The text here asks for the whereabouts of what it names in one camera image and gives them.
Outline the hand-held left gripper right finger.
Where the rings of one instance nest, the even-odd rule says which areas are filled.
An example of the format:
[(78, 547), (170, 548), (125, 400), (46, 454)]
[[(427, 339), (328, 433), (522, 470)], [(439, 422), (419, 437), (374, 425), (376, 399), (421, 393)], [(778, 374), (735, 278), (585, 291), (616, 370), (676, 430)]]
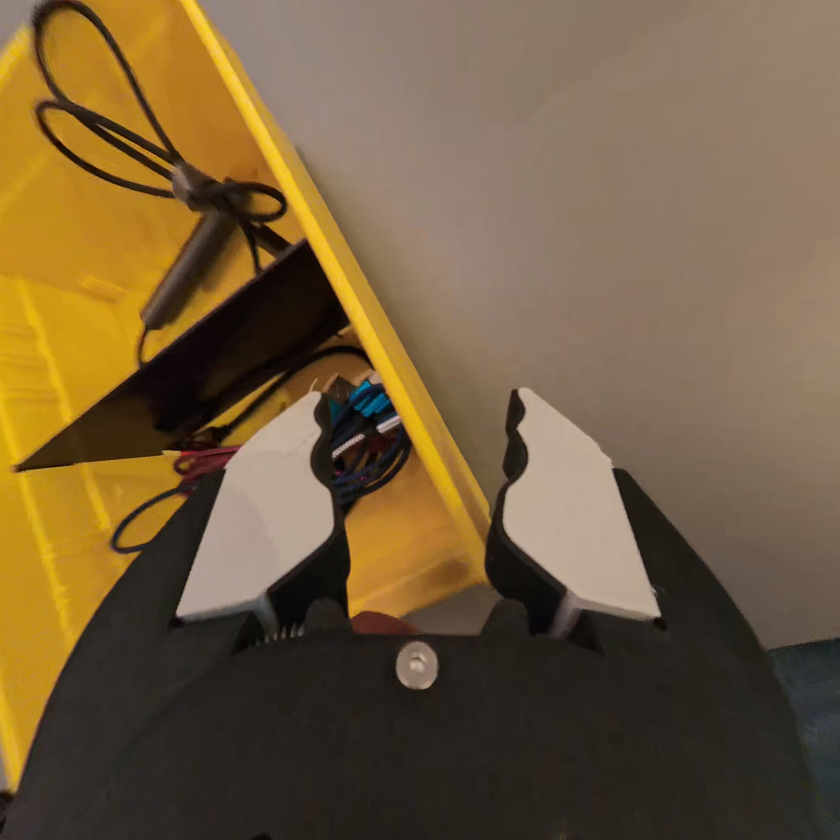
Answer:
[(613, 462), (535, 391), (511, 392), (505, 480), (486, 543), (486, 576), (528, 624), (584, 613), (641, 623), (662, 617)]

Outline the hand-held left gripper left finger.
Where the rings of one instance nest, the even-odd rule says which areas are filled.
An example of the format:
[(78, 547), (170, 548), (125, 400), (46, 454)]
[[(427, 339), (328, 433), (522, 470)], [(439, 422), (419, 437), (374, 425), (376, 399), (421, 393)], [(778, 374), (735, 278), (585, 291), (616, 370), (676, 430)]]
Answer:
[(310, 392), (228, 461), (176, 617), (349, 623), (350, 545), (332, 485), (329, 399)]

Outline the grey usb hub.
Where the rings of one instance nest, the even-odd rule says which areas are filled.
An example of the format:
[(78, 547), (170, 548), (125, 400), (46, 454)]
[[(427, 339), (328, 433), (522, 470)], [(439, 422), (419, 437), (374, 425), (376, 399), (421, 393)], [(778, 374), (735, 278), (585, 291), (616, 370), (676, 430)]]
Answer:
[(181, 316), (195, 291), (214, 270), (236, 228), (235, 218), (229, 213), (214, 209), (200, 216), (140, 313), (146, 330), (161, 330)]

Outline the yellow plastic bin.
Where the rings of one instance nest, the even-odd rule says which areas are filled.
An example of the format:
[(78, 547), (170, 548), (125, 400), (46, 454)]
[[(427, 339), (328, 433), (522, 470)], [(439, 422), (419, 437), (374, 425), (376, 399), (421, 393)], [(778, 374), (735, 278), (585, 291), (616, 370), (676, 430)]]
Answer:
[[(350, 513), (350, 612), (403, 615), (486, 579), (487, 499), (301, 157), (198, 2), (90, 2), (175, 147), (201, 170), (278, 186), (275, 226), (308, 238), (414, 451)], [(128, 559), (112, 529), (175, 477), (171, 460), (16, 473), (136, 371), (139, 310), (193, 227), (171, 199), (102, 183), (39, 131), (30, 27), (2, 54), (2, 771), (15, 790), (62, 666)]]

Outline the black bin divider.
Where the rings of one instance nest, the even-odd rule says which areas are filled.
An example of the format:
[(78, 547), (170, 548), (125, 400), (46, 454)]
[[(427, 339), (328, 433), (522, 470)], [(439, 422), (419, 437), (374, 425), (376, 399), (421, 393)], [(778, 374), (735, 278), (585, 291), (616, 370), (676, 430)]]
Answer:
[(158, 455), (348, 323), (315, 251), (303, 239), (13, 471)]

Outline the person's legs in jeans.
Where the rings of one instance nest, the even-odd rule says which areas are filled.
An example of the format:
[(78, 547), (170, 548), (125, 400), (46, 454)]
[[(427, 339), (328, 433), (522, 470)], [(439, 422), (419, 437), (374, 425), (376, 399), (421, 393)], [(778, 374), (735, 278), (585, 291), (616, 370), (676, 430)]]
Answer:
[(820, 803), (838, 821), (839, 639), (777, 647), (773, 669), (794, 711)]

